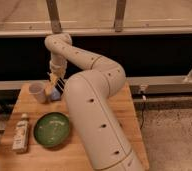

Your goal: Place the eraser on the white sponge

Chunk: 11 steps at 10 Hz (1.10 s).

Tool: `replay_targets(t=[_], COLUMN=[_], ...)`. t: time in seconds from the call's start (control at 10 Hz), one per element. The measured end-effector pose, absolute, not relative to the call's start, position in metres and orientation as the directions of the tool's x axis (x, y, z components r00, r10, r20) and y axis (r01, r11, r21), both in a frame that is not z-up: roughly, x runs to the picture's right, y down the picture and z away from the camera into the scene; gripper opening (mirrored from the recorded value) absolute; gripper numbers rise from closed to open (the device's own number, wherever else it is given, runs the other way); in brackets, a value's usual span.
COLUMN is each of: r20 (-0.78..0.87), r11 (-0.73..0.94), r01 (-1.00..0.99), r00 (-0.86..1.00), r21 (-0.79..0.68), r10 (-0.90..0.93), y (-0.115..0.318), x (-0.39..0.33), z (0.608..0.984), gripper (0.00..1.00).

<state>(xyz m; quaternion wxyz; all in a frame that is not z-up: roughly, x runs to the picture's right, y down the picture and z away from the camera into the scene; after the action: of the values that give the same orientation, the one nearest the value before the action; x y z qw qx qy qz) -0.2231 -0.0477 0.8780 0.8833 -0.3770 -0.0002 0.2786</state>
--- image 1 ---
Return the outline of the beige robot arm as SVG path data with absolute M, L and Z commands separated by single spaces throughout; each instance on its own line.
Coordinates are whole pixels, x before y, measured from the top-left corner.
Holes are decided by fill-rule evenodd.
M 55 78 L 65 75 L 66 62 L 80 68 L 66 81 L 64 98 L 92 168 L 145 171 L 107 103 L 125 84 L 123 67 L 103 55 L 73 46 L 67 33 L 46 37 L 45 46 L 51 52 L 50 69 Z

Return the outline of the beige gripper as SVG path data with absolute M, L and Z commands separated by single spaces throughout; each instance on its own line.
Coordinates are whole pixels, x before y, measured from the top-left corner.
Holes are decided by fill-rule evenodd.
M 60 77 L 62 84 L 65 86 L 65 82 L 61 77 L 64 77 L 66 74 L 67 61 L 65 59 L 62 59 L 58 64 L 55 64 L 53 61 L 50 61 L 49 65 L 50 70 L 52 72 L 48 73 L 51 85 L 55 86 L 57 84 L 58 77 Z

